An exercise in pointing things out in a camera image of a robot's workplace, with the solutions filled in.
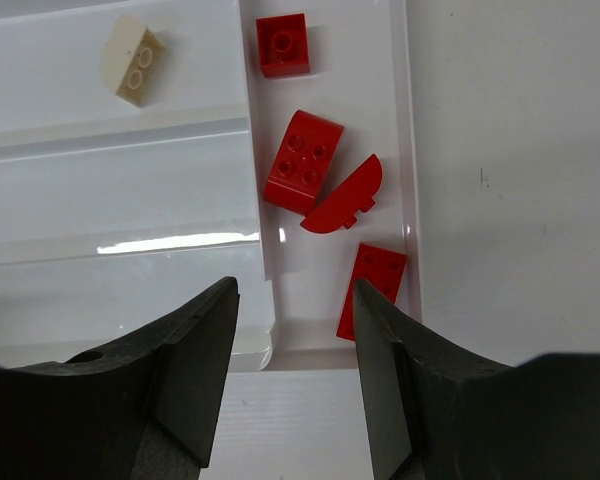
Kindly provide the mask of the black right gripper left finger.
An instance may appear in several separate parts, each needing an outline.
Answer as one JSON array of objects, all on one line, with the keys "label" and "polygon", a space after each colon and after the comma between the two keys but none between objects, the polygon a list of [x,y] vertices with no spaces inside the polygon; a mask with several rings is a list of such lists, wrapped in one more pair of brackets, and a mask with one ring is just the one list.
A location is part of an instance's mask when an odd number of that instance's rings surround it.
[{"label": "black right gripper left finger", "polygon": [[0,479],[195,479],[210,463],[237,281],[65,362],[0,366]]}]

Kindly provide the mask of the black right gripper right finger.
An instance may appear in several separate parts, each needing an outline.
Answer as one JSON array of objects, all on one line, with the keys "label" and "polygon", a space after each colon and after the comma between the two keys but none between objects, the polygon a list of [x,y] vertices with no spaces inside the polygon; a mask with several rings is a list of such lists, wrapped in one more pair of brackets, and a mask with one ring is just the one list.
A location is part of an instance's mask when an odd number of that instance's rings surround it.
[{"label": "black right gripper right finger", "polygon": [[600,479],[600,354],[516,367],[466,350],[365,280],[354,330],[377,479]]}]

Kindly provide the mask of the red curved lego brick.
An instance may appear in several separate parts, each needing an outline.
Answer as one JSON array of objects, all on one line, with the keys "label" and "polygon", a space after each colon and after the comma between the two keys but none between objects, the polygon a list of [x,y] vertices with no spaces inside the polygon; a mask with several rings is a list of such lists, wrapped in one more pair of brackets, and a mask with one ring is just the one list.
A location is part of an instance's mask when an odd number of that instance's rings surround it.
[{"label": "red curved lego brick", "polygon": [[404,253],[360,243],[351,272],[336,336],[341,339],[355,340],[353,318],[353,293],[355,282],[368,280],[392,303],[397,299],[400,284],[407,265],[408,257]]}]

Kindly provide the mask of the red half-round lego plate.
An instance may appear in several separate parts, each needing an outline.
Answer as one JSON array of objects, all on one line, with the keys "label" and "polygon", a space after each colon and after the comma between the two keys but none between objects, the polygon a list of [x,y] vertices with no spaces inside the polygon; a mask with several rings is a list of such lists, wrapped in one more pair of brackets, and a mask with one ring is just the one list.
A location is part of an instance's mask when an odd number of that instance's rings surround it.
[{"label": "red half-round lego plate", "polygon": [[358,212],[366,213],[374,207],[374,196],[382,180],[381,161],[376,154],[371,154],[300,222],[300,226],[314,234],[350,229],[357,222]]}]

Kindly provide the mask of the red L-shaped lego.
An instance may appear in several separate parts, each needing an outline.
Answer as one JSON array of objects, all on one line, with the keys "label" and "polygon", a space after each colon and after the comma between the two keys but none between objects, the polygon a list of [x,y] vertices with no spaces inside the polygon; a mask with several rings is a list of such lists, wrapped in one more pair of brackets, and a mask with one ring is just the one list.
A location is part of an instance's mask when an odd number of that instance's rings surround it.
[{"label": "red L-shaped lego", "polygon": [[310,213],[344,131],[343,125],[297,110],[269,172],[264,200],[300,215]]}]

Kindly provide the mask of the white lego brick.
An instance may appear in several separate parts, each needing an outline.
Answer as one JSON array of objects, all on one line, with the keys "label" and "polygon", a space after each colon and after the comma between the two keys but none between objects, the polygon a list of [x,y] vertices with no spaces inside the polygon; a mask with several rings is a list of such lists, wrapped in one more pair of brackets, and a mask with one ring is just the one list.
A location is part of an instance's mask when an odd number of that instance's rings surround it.
[{"label": "white lego brick", "polygon": [[145,23],[121,15],[101,53],[102,83],[114,95],[141,107],[165,51],[165,44]]}]

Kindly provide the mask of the small red lego brick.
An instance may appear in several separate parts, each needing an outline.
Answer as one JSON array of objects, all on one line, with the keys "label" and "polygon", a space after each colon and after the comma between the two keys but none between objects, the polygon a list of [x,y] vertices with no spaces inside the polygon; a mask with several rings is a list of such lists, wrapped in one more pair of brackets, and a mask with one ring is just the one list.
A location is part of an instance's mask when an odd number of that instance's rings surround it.
[{"label": "small red lego brick", "polygon": [[304,13],[258,18],[256,33],[259,65],[265,78],[311,72]]}]

